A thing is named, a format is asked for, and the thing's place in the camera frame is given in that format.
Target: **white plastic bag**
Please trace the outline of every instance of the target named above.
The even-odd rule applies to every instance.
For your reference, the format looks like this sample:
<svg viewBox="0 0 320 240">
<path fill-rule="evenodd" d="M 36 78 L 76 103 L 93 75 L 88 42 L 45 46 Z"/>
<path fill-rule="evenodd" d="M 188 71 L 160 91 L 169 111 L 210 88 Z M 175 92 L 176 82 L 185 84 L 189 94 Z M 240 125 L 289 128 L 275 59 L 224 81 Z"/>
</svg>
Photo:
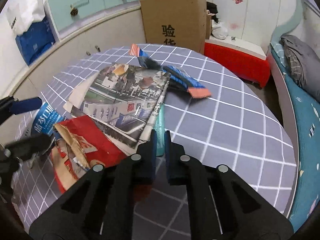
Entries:
<svg viewBox="0 0 320 240">
<path fill-rule="evenodd" d="M 212 21 L 212 35 L 219 40 L 224 40 L 228 36 L 228 29 L 223 22 Z"/>
<path fill-rule="evenodd" d="M 45 17 L 43 0 L 18 0 L 8 7 L 7 19 L 16 35 L 26 32 L 32 23 L 41 22 Z"/>
</svg>

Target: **gray blanket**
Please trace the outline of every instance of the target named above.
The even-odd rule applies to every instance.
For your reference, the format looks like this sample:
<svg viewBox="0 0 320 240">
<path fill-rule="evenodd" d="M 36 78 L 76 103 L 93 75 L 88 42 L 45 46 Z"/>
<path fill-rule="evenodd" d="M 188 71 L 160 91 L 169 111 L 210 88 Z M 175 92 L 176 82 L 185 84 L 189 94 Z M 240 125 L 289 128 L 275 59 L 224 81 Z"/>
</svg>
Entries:
<svg viewBox="0 0 320 240">
<path fill-rule="evenodd" d="M 313 49 L 296 36 L 283 35 L 289 74 L 296 84 L 320 102 L 320 59 Z"/>
</svg>

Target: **blue bag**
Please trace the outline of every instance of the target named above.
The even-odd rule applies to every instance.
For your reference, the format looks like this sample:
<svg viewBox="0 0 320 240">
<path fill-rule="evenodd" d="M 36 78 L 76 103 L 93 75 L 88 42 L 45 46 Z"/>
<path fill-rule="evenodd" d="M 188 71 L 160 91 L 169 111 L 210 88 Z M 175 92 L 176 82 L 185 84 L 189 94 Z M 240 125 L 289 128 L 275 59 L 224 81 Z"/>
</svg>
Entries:
<svg viewBox="0 0 320 240">
<path fill-rule="evenodd" d="M 27 65 L 33 63 L 55 43 L 47 17 L 31 24 L 23 35 L 16 37 L 16 43 Z"/>
</svg>

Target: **round table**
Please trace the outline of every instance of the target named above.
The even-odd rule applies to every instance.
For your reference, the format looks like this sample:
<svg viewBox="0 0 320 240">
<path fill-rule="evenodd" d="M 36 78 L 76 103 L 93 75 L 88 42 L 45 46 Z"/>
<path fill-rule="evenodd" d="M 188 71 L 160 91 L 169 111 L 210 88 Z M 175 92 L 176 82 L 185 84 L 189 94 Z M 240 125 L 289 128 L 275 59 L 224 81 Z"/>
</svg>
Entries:
<svg viewBox="0 0 320 240">
<path fill-rule="evenodd" d="M 207 166 L 228 165 L 283 213 L 297 166 L 288 135 L 265 104 L 238 77 L 208 57 L 173 46 L 139 47 L 161 64 L 182 67 L 212 93 L 210 98 L 192 99 L 185 92 L 167 92 L 165 128 L 171 131 L 172 141 Z M 83 80 L 113 62 L 139 65 L 128 50 L 109 49 L 67 66 L 53 77 L 40 97 L 60 115 L 70 117 L 63 105 Z M 17 137 L 31 120 L 30 113 L 24 114 Z M 157 158 L 156 172 L 150 195 L 135 207 L 132 238 L 190 239 L 185 186 L 168 185 L 164 158 Z M 31 170 L 23 164 L 12 185 L 26 228 L 61 195 L 47 155 Z"/>
</svg>

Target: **newspaper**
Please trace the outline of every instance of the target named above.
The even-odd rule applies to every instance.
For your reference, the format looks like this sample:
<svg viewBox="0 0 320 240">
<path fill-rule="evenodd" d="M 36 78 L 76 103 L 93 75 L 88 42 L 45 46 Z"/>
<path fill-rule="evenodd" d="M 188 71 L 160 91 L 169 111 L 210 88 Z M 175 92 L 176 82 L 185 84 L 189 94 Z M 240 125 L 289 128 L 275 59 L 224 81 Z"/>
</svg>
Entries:
<svg viewBox="0 0 320 240">
<path fill-rule="evenodd" d="M 163 71 L 114 63 L 78 85 L 64 108 L 90 116 L 124 153 L 149 140 L 169 85 Z"/>
</svg>

